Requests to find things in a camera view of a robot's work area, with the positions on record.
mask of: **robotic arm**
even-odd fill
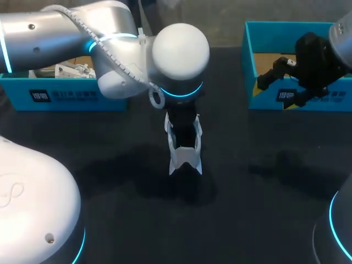
[[[295,44],[296,62],[281,57],[273,68],[257,78],[258,88],[269,85],[285,74],[295,77],[306,90],[284,102],[284,109],[295,104],[304,106],[313,97],[328,95],[328,85],[352,71],[352,12],[340,19],[329,30],[329,39],[308,32]]]
[[[104,96],[123,99],[149,90],[151,104],[167,110],[170,174],[185,163],[202,173],[195,100],[202,94],[210,49],[199,29],[174,24],[157,36],[145,36],[124,3],[102,1],[0,14],[0,44],[0,73],[91,56]]]

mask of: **white cable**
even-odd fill
[[[144,81],[148,81],[147,75],[147,61],[146,61],[146,35],[143,32],[143,28],[138,28],[138,39],[139,45],[141,46],[141,64],[142,64],[142,71],[144,73]]]
[[[156,100],[154,99],[154,93],[157,93],[160,99],[160,102],[157,103]],[[163,91],[160,89],[158,86],[154,86],[153,88],[149,89],[149,101],[157,109],[163,109],[165,106],[165,95]]]
[[[47,7],[44,7],[41,11],[57,11],[60,12],[62,14],[64,14],[66,17],[68,17],[76,26],[80,27],[81,29],[83,29],[96,43],[96,45],[101,48],[104,53],[108,56],[108,58],[116,65],[118,66],[122,72],[124,72],[127,76],[129,76],[130,78],[132,78],[133,80],[136,80],[140,83],[146,84],[150,86],[150,89],[152,89],[153,91],[157,91],[161,89],[153,84],[152,82],[145,82],[144,80],[137,78],[137,76],[135,76],[133,73],[131,73],[110,51],[109,49],[107,49],[105,47],[105,45],[103,44],[103,42],[99,39],[99,37],[93,32],[91,31],[86,25],[85,23],[74,13],[72,13],[68,8],[63,7],[62,5],[57,5],[57,4],[53,4],[53,5],[49,5]]]

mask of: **white robotic arm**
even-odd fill
[[[121,99],[149,90],[152,105],[167,110],[170,173],[184,163],[201,173],[201,130],[194,103],[202,94],[210,49],[196,27],[174,24],[149,37],[136,28],[122,2],[70,10],[51,5],[40,12],[0,14],[0,44],[0,73],[91,56],[104,96]]]
[[[329,42],[339,60],[352,69],[352,12],[330,27]]]
[[[40,69],[91,56],[108,98],[149,90],[167,111],[170,170],[201,174],[201,95],[210,49],[194,26],[174,24],[156,37],[137,29],[129,8],[102,1],[67,9],[0,14],[0,73]],[[56,160],[0,137],[0,264],[78,264],[85,241],[78,187]]]

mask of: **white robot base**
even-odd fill
[[[332,198],[313,231],[313,252],[317,264],[352,262],[352,177]]]
[[[55,159],[0,137],[0,264],[78,264],[78,186]]]

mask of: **black mechanical component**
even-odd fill
[[[296,93],[284,102],[284,109],[304,106],[314,97],[328,95],[328,85],[349,72],[349,69],[335,56],[328,39],[308,32],[296,41],[296,62],[281,57],[273,63],[273,68],[257,78],[257,87],[268,89],[269,85],[288,74],[298,80],[306,89]]]
[[[196,130],[194,121],[197,117],[195,101],[172,104],[169,105],[166,110],[172,124],[172,132],[175,135],[175,148],[181,146],[195,147]]]

